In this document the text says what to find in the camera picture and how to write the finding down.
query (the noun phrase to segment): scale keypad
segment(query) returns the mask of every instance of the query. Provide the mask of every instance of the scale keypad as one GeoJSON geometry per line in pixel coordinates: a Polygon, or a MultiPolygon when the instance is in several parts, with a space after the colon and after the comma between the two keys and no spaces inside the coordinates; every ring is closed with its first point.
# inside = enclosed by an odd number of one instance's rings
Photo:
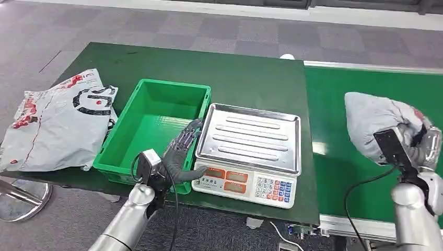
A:
{"type": "Polygon", "coordinates": [[[289,203],[291,189],[291,182],[258,177],[255,184],[255,196],[289,203]]]}

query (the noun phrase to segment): digital scale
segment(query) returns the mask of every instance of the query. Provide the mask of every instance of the digital scale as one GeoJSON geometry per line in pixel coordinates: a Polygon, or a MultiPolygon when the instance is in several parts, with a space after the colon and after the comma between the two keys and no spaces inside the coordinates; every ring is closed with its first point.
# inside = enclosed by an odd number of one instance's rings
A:
{"type": "Polygon", "coordinates": [[[195,151],[195,191],[279,208],[294,205],[301,173],[300,118],[211,104],[195,151]]]}

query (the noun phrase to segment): black robotic glove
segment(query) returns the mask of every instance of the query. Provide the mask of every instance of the black robotic glove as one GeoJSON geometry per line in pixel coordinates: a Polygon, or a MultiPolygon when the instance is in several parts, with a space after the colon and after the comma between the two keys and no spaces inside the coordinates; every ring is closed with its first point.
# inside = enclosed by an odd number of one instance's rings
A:
{"type": "Polygon", "coordinates": [[[197,132],[203,126],[201,119],[191,121],[180,134],[169,143],[161,157],[164,167],[169,171],[175,184],[191,181],[203,176],[206,168],[193,171],[183,171],[182,167],[189,148],[201,132],[197,132]]]}

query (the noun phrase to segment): red digital display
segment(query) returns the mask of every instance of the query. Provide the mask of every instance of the red digital display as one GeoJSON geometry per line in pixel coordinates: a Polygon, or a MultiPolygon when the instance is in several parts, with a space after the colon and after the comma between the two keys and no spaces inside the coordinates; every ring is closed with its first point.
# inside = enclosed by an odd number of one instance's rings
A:
{"type": "Polygon", "coordinates": [[[209,167],[205,171],[205,175],[206,176],[215,177],[215,178],[224,179],[225,178],[225,171],[222,170],[222,169],[217,169],[217,168],[209,167]]]}
{"type": "Polygon", "coordinates": [[[243,184],[237,184],[234,182],[225,182],[225,190],[232,191],[232,192],[238,192],[238,193],[245,193],[246,192],[246,186],[243,184]]]}
{"type": "Polygon", "coordinates": [[[238,182],[242,182],[242,183],[246,183],[246,181],[248,180],[248,175],[247,174],[242,174],[242,173],[228,171],[226,173],[226,179],[233,180],[233,181],[238,181],[238,182]]]}

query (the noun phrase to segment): stainless steel tray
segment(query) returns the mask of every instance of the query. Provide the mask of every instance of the stainless steel tray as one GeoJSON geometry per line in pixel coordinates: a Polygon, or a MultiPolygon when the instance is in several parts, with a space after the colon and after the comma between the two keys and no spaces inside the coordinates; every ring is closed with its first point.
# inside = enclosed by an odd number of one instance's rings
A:
{"type": "Polygon", "coordinates": [[[300,118],[211,104],[195,156],[300,175],[300,118]]]}

